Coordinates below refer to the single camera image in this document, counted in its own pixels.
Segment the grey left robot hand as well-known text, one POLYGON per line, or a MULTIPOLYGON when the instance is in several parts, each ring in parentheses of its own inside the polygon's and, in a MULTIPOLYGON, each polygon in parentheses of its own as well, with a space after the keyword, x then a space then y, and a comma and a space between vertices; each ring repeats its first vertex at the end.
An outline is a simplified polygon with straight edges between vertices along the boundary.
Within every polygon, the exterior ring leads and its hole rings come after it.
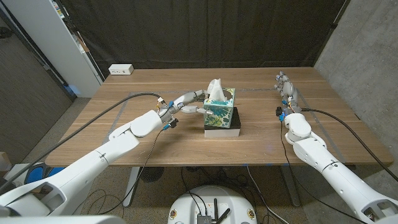
POLYGON ((162 98, 159 98, 160 108, 157 114, 159 115, 163 123, 169 123, 173 120, 173 115, 179 111, 183 113, 202 113, 202 114, 213 114, 212 110, 199 108, 198 106, 189 106, 190 103, 196 101, 203 101, 207 96, 206 90, 197 90, 188 92, 178 98, 166 103, 162 98))

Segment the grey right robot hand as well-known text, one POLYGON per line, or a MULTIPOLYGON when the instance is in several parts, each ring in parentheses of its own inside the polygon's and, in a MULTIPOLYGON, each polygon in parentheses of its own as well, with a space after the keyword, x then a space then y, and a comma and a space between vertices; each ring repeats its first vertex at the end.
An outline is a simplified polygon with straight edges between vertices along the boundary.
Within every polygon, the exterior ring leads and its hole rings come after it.
POLYGON ((282 111, 287 116, 292 113, 301 113, 301 108, 298 105, 298 94, 293 83, 288 76, 280 71, 276 76, 277 84, 274 88, 280 93, 282 97, 282 111))

